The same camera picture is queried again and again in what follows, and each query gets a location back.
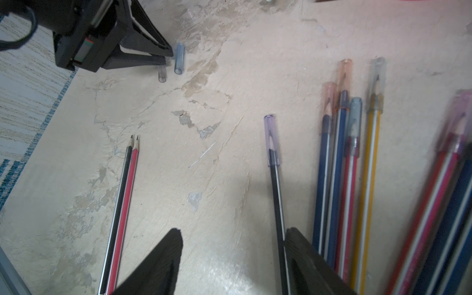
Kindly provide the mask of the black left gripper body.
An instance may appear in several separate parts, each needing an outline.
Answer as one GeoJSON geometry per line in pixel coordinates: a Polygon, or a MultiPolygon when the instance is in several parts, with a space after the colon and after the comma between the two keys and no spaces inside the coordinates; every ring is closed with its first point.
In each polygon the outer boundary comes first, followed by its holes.
{"type": "Polygon", "coordinates": [[[96,72],[127,32],[127,1],[22,1],[53,33],[55,64],[96,72]]]}

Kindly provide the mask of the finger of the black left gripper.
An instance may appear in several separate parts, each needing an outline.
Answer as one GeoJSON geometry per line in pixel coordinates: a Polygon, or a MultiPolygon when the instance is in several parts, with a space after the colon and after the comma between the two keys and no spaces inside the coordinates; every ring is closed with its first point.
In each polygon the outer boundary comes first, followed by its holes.
{"type": "Polygon", "coordinates": [[[139,1],[119,1],[124,8],[125,35],[120,45],[138,52],[173,57],[173,49],[157,30],[139,1]]]}
{"type": "Polygon", "coordinates": [[[102,68],[113,70],[136,66],[165,66],[166,64],[166,59],[163,56],[129,54],[121,51],[117,45],[102,65],[102,68]]]}

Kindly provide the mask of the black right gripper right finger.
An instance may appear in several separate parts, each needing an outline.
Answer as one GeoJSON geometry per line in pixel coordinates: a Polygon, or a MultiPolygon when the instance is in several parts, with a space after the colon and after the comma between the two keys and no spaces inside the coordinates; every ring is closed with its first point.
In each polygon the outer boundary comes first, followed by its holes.
{"type": "Polygon", "coordinates": [[[355,295],[295,227],[286,231],[290,290],[293,295],[355,295]]]}

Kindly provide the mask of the black striped pencil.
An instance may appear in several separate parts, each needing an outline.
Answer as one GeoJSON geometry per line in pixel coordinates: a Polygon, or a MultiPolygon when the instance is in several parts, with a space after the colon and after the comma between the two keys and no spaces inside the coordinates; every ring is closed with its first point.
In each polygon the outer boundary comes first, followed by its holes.
{"type": "Polygon", "coordinates": [[[265,144],[267,149],[268,166],[272,182],[272,193],[274,199],[275,224],[277,234],[277,248],[279,256],[279,269],[281,279],[281,292],[283,295],[291,294],[290,278],[288,275],[287,258],[285,252],[285,222],[283,216],[283,204],[281,199],[280,185],[280,158],[279,158],[279,138],[275,116],[268,114],[264,116],[265,144]]]}
{"type": "Polygon", "coordinates": [[[129,172],[130,161],[132,157],[133,145],[134,145],[134,136],[132,135],[130,137],[127,148],[125,150],[124,164],[123,164],[122,174],[121,174],[120,183],[119,183],[119,191],[116,198],[116,204],[114,207],[111,230],[109,233],[109,239],[108,239],[107,249],[106,249],[105,258],[104,258],[102,275],[100,278],[100,286],[98,289],[98,295],[104,295],[106,292],[106,287],[107,287],[110,269],[111,269],[111,263],[113,259],[114,246],[116,244],[116,236],[118,233],[120,212],[122,208],[123,198],[125,194],[125,187],[127,183],[127,175],[129,172]]]}

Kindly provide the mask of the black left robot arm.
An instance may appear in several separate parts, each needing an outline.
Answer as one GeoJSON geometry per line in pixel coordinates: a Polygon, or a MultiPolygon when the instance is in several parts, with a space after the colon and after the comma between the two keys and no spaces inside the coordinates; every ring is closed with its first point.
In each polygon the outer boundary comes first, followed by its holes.
{"type": "Polygon", "coordinates": [[[2,51],[21,48],[42,26],[52,31],[55,64],[70,71],[163,66],[173,56],[138,1],[1,1],[1,15],[11,13],[31,28],[1,41],[2,51]]]}

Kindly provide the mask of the red striped pencil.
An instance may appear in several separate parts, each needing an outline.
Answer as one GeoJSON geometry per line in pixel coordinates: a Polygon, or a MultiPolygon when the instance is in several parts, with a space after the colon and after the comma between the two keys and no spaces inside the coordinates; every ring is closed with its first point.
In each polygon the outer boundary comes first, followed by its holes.
{"type": "Polygon", "coordinates": [[[107,281],[105,294],[111,295],[116,288],[118,282],[118,272],[120,266],[120,259],[122,254],[122,247],[124,243],[125,229],[127,226],[127,217],[129,213],[129,206],[132,196],[132,189],[135,178],[135,170],[138,162],[138,155],[140,149],[140,136],[133,136],[133,146],[130,153],[130,160],[128,169],[125,174],[125,190],[124,195],[121,198],[120,214],[118,219],[118,228],[116,233],[116,239],[113,247],[113,255],[111,260],[111,267],[109,271],[109,279],[107,281]]]}

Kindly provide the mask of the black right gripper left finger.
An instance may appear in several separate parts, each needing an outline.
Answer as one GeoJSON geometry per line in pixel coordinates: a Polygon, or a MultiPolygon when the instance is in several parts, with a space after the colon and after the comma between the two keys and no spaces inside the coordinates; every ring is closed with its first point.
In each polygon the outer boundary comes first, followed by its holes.
{"type": "Polygon", "coordinates": [[[181,231],[173,228],[113,294],[172,295],[178,280],[182,250],[181,231]]]}

